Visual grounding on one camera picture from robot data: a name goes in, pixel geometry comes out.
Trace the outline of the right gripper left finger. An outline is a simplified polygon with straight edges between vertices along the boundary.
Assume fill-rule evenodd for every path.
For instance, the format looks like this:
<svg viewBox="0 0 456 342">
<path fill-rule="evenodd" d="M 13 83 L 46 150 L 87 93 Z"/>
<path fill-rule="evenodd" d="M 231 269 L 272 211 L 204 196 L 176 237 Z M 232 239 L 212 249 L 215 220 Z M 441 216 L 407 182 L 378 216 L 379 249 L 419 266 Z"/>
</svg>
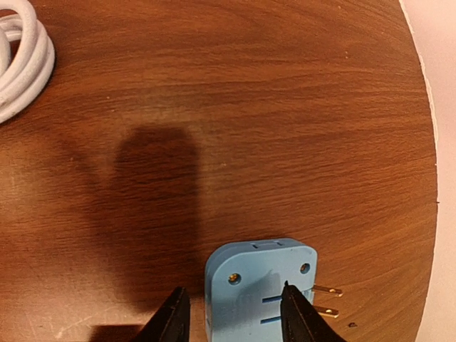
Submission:
<svg viewBox="0 0 456 342">
<path fill-rule="evenodd" d="M 190 297 L 177 286 L 132 339 L 133 342 L 189 342 Z"/>
</svg>

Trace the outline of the blue charger plug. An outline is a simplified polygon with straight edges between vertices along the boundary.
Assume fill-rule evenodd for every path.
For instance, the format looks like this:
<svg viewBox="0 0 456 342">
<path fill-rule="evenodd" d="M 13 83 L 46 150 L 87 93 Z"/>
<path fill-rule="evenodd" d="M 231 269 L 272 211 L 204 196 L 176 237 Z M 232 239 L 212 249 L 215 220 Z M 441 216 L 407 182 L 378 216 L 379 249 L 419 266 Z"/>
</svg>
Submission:
<svg viewBox="0 0 456 342">
<path fill-rule="evenodd" d="M 342 296 L 316 285 L 316 250 L 291 238 L 228 243 L 209 257 L 204 276 L 208 341 L 280 341 L 284 284 L 309 302 L 317 292 Z"/>
</svg>

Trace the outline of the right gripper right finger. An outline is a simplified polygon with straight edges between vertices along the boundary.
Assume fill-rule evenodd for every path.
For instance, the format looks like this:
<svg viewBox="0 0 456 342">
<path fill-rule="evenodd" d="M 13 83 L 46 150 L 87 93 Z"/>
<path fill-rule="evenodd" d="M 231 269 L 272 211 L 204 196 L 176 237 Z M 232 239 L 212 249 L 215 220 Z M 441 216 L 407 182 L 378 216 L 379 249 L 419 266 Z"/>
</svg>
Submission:
<svg viewBox="0 0 456 342">
<path fill-rule="evenodd" d="M 281 293 L 280 312 L 284 342 L 345 342 L 299 289 L 287 281 Z"/>
</svg>

